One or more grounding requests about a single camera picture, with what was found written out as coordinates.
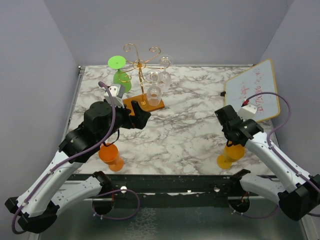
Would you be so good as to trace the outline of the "clear wine glass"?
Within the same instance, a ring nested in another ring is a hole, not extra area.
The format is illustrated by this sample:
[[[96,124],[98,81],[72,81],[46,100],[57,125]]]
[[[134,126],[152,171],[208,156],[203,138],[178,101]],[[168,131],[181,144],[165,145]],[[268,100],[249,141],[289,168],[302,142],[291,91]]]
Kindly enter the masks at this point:
[[[147,90],[147,101],[150,106],[158,106],[162,100],[162,91],[157,86],[158,82],[162,79],[161,71],[158,69],[150,69],[145,74],[145,80],[151,86]]]
[[[158,75],[157,86],[161,89],[162,93],[165,93],[169,90],[172,81],[172,77],[167,72],[167,68],[173,64],[173,58],[170,55],[162,55],[159,59],[159,64],[163,66],[163,71]]]

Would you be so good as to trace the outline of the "orange plastic wine glass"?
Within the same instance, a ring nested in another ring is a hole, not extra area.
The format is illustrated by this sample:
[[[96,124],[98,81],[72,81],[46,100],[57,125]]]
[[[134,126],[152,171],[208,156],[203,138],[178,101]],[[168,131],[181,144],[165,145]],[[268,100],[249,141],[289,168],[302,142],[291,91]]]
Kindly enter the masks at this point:
[[[107,146],[102,144],[98,151],[98,156],[113,172],[120,171],[124,166],[124,160],[121,158],[115,144],[109,144]]]

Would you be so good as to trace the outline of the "green plastic wine glass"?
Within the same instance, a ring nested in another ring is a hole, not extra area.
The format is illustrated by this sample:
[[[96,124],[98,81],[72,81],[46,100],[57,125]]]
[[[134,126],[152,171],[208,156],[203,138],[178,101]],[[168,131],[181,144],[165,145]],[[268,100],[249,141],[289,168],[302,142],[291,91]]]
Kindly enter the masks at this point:
[[[126,59],[123,56],[115,55],[108,60],[107,64],[111,69],[116,70],[113,76],[113,83],[122,85],[124,92],[128,93],[132,88],[131,77],[122,70],[126,65]]]

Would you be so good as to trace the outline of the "yellow plastic glass front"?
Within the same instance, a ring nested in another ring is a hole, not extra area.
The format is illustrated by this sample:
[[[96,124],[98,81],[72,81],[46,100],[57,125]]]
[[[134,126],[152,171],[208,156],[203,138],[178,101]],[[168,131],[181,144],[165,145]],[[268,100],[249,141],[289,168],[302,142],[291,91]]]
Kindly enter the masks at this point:
[[[245,148],[238,144],[232,146],[225,146],[223,149],[223,153],[217,157],[217,165],[221,169],[229,169],[232,167],[234,162],[237,162],[245,155]]]

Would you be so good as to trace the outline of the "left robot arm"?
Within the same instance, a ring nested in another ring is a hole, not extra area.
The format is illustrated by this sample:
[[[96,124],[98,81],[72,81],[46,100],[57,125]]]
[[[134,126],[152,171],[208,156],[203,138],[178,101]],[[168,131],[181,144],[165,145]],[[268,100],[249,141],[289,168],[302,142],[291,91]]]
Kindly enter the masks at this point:
[[[11,228],[15,234],[42,233],[72,205],[88,197],[103,198],[110,193],[111,180],[102,171],[96,171],[75,187],[62,192],[59,189],[118,129],[142,130],[146,126],[151,113],[144,111],[137,101],[132,101],[132,106],[130,110],[97,101],[84,112],[83,122],[66,135],[36,182],[24,194],[5,202],[14,215]],[[15,224],[21,227],[20,232]]]

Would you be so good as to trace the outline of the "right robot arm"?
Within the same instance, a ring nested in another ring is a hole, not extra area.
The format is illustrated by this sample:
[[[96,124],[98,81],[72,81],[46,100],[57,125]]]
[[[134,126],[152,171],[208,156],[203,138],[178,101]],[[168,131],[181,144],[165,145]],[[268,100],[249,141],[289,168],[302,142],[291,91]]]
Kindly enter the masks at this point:
[[[278,178],[267,180],[248,170],[237,173],[229,189],[240,196],[244,192],[260,195],[277,204],[291,220],[299,221],[320,204],[320,176],[311,175],[294,163],[270,140],[253,119],[243,120],[231,105],[215,111],[227,143],[217,157],[217,165],[229,169],[248,150],[256,155]]]

